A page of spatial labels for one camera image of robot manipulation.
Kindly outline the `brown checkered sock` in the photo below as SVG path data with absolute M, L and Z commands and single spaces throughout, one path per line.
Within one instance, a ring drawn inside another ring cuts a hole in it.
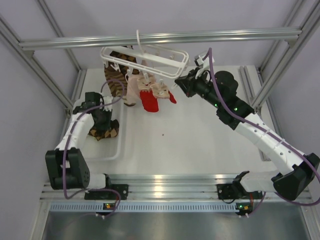
M 119 135 L 120 124 L 117 119 L 111 120 L 108 130 L 101 130 L 95 126 L 90 129 L 88 135 L 95 138 L 97 141 L 102 139 L 116 138 Z

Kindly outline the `white plastic sock hanger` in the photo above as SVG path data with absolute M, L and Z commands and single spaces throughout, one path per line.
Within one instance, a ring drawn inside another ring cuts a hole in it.
M 150 82 L 149 75 L 159 76 L 161 79 L 176 80 L 188 67 L 190 60 L 189 54 L 186 51 L 164 47 L 159 44 L 148 44 L 146 47 L 154 50 L 154 52 L 148 52 L 141 43 L 138 30 L 136 31 L 136 40 L 138 49 L 124 46 L 103 47 L 100 50 L 102 61 L 104 63 L 114 63 L 116 70 L 120 69 L 120 65 L 128 67 L 127 75 L 129 77 L 133 75 L 133 70 L 137 69 L 142 72 L 148 83 Z M 106 54 L 107 51 L 114 51 L 128 57 L 133 57 L 136 60 L 141 60 L 141 63 L 108 55 Z

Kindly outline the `red sock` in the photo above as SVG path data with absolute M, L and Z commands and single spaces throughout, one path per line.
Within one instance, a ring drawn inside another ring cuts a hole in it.
M 144 110 L 149 113 L 157 113 L 159 111 L 158 99 L 169 100 L 173 104 L 177 103 L 174 95 L 170 91 L 165 96 L 155 96 L 151 90 L 141 90 L 139 97 Z

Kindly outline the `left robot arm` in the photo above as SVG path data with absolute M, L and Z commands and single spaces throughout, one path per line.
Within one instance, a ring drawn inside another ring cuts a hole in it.
M 98 92 L 85 93 L 84 100 L 72 109 L 68 129 L 60 143 L 45 154 L 49 182 L 53 190 L 62 190 L 69 200 L 83 191 L 95 191 L 103 199 L 113 194 L 105 173 L 91 173 L 81 152 L 91 131 L 105 133 L 111 127 L 112 96 Z

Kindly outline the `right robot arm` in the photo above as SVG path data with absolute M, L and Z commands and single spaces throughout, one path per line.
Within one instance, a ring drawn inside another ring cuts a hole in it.
M 253 192 L 272 192 L 281 199 L 299 205 L 297 197 L 306 189 L 317 173 L 320 158 L 289 145 L 263 122 L 254 109 L 237 96 L 238 82 L 225 70 L 215 73 L 210 80 L 210 71 L 196 76 L 198 68 L 174 82 L 183 93 L 191 98 L 199 95 L 216 108 L 219 120 L 253 143 L 276 166 L 276 171 L 238 174 L 232 181 L 231 189 L 235 199 L 246 198 Z

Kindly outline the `cream patterned sock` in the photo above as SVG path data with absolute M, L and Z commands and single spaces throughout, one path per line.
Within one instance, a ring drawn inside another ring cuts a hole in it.
M 162 79 L 157 82 L 155 77 L 149 77 L 147 79 L 144 76 L 140 76 L 137 79 L 137 87 L 141 93 L 151 93 L 156 99 L 170 98 L 169 88 Z

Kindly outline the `white plastic bin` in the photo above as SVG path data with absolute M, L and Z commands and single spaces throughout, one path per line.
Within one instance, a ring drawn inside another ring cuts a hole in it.
M 93 129 L 81 148 L 82 155 L 88 162 L 112 161 L 120 155 L 125 120 L 123 100 L 105 107 L 105 110 L 111 114 L 110 130 L 98 132 Z

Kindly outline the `pink sock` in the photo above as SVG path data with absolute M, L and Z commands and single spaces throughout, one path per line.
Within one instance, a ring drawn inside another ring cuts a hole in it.
M 156 83 L 156 78 L 153 74 L 139 70 L 137 73 L 134 73 L 133 68 L 129 68 L 126 71 L 125 79 L 127 82 L 127 91 L 123 101 L 128 107 L 135 106 L 137 100 L 140 99 L 140 93 L 150 92 L 151 85 Z

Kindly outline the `brown striped sock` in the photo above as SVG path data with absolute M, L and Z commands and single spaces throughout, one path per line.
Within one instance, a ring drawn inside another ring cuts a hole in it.
M 120 64 L 119 70 L 115 70 L 114 66 L 115 63 L 110 61 L 104 64 L 105 79 L 107 81 L 111 80 L 107 84 L 113 97 L 120 97 L 121 95 L 125 97 L 128 89 L 126 74 L 129 67 Z

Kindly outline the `aluminium crossbar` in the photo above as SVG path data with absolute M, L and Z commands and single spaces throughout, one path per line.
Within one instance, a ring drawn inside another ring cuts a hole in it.
M 302 30 L 298 27 L 206 30 L 135 35 L 56 37 L 23 39 L 18 44 L 24 50 L 52 50 L 73 48 L 113 47 L 126 45 L 157 45 L 186 43 L 215 43 L 240 41 L 297 40 Z

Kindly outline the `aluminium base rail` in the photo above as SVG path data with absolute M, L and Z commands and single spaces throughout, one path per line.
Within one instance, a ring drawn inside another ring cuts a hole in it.
M 217 184 L 235 174 L 113 174 L 111 182 L 128 185 L 128 201 L 217 201 Z

